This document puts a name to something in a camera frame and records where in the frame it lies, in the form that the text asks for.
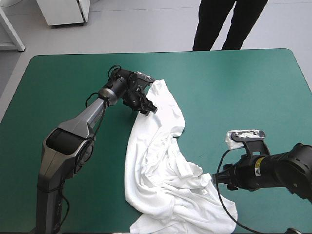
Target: person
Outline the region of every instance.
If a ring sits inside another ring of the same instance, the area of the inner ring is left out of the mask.
[[[193,51],[211,50],[235,2],[231,27],[222,50],[242,47],[268,0],[201,0]]]

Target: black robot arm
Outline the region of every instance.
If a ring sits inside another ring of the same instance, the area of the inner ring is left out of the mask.
[[[125,105],[146,115],[157,111],[144,91],[155,81],[153,78],[141,72],[124,70],[119,65],[113,66],[110,71],[108,82],[97,93],[98,98],[78,116],[59,124],[43,141],[37,184],[36,227],[32,233],[60,232],[62,200],[65,199],[69,205],[63,195],[65,180],[77,174],[90,159],[95,136],[109,106],[115,105],[121,98]]]
[[[219,192],[218,183],[226,184],[229,190],[238,188],[255,191],[260,188],[285,187],[292,194],[312,202],[312,146],[296,144],[286,153],[270,155],[264,143],[265,133],[261,130],[233,130],[226,135],[230,150],[245,148],[246,154],[235,164],[226,164],[212,175],[217,185],[219,198],[227,214],[239,226],[260,234],[238,223],[226,210]],[[300,234],[296,229],[287,229],[286,234]]]

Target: green table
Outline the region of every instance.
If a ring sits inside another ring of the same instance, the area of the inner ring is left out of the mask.
[[[181,151],[205,172],[215,173],[231,129],[264,130],[272,154],[297,142],[312,144],[311,92],[286,49],[36,56],[0,124],[0,232],[34,227],[41,142],[84,109],[113,64],[166,80],[186,121]],[[65,184],[71,209],[64,232],[126,232],[140,216],[125,201],[123,178],[136,115],[121,101],[107,111],[92,160]],[[225,163],[241,154],[231,152]],[[236,202],[239,221],[251,228],[312,231],[312,205],[284,188],[252,193],[222,186],[222,193]]]

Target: white cabinet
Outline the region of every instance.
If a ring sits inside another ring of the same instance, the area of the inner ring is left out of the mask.
[[[48,25],[88,21],[90,0],[37,0]]]

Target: wrinkled fabric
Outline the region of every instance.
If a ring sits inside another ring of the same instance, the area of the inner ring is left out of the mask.
[[[180,152],[176,137],[184,117],[165,81],[156,80],[147,98],[158,110],[138,114],[126,153],[126,201],[143,213],[130,233],[232,233],[235,223],[223,210],[210,174]],[[223,201],[237,219],[235,203]]]

